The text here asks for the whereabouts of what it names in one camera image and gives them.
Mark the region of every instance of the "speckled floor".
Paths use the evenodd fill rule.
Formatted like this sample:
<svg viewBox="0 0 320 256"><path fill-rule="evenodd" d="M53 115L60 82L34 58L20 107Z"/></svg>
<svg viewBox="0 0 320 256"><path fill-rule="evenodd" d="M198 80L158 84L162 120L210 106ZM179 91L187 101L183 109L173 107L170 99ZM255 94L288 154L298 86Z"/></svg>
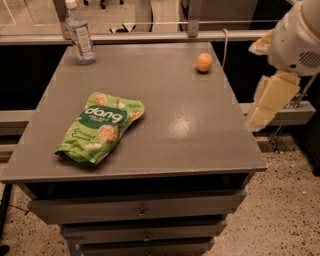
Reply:
<svg viewBox="0 0 320 256"><path fill-rule="evenodd" d="M272 151L267 139L256 137L268 170L253 176L247 197L203 256L320 255L320 178L313 176L313 166L293 136L279 138L281 154ZM11 248L7 255L69 255L57 226L21 210L28 200L14 188L1 241Z"/></svg>

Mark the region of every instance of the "bottle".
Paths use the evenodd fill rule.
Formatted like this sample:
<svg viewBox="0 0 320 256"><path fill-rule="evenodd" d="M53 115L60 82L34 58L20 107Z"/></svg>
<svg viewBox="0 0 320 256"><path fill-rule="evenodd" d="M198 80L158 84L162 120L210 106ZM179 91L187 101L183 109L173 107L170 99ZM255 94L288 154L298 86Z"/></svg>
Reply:
<svg viewBox="0 0 320 256"><path fill-rule="evenodd" d="M86 18L77 9L76 0L66 0L66 23L72 33L72 44L78 62L87 65L95 62L95 52Z"/></svg>

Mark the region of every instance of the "green plastic bag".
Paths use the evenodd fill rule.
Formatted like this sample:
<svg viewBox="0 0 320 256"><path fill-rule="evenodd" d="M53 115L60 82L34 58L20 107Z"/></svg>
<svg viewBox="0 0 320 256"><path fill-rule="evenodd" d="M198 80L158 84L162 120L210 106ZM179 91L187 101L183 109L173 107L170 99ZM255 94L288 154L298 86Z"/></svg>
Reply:
<svg viewBox="0 0 320 256"><path fill-rule="evenodd" d="M143 113L144 106L138 100L94 92L55 153L79 164L97 165L111 152L130 124Z"/></svg>

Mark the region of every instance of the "orange fruit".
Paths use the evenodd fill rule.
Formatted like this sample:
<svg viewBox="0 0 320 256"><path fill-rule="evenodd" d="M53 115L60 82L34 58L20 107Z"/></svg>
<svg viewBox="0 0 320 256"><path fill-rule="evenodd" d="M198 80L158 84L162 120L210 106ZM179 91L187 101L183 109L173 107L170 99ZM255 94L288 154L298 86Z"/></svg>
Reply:
<svg viewBox="0 0 320 256"><path fill-rule="evenodd" d="M203 52L201 53L196 62L197 69L200 72L208 72L212 66L212 57L209 53Z"/></svg>

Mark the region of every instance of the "desk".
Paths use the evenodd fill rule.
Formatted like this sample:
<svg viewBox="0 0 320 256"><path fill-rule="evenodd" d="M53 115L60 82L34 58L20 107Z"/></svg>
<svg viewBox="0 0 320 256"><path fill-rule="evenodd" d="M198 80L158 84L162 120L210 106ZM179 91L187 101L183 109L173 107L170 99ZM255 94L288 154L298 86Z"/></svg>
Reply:
<svg viewBox="0 0 320 256"><path fill-rule="evenodd" d="M215 59L205 74L201 52ZM30 210L84 255L209 250L250 177L266 170L211 44L96 46L96 55L79 66L67 49L1 181L19 185ZM88 169L54 151L93 91L146 111Z"/></svg>

